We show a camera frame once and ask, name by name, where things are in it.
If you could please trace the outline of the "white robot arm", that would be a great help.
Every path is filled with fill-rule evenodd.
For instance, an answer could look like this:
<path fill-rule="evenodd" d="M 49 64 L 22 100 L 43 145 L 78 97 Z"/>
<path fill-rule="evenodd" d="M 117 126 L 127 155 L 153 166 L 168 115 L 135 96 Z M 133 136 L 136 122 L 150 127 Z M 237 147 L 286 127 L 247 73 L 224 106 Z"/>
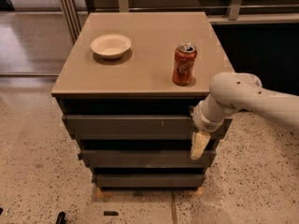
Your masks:
<path fill-rule="evenodd" d="M 270 91 L 253 74 L 219 73 L 209 84 L 209 95 L 192 108 L 191 159 L 204 153 L 210 134 L 216 132 L 227 117 L 245 109 L 268 119 L 288 132 L 299 134 L 299 97 Z"/>

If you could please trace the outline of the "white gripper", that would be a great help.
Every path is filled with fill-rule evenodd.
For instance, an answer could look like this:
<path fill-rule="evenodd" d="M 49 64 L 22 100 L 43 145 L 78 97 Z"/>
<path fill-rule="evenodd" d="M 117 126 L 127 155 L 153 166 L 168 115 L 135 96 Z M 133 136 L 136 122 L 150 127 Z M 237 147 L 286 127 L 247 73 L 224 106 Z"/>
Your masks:
<path fill-rule="evenodd" d="M 198 131 L 192 135 L 191 159 L 198 160 L 204 153 L 204 150 L 210 141 L 210 134 L 217 131 L 223 124 L 223 121 L 212 121 L 208 119 L 202 109 L 202 102 L 197 106 L 189 108 L 192 118 L 192 124 Z"/>

